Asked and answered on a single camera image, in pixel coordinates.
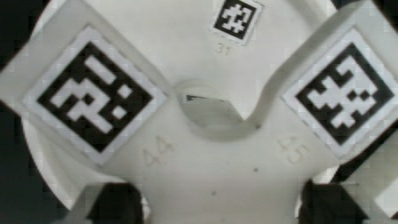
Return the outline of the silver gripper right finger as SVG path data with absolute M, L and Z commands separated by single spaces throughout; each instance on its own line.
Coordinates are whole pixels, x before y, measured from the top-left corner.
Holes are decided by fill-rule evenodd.
M 300 190 L 297 224 L 391 224 L 375 202 L 378 193 L 362 184 L 309 180 Z

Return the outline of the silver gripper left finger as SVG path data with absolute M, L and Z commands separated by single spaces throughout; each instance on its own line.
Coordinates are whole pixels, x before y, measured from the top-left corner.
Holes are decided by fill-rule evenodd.
M 59 224 L 144 224 L 142 195 L 130 183 L 85 186 Z

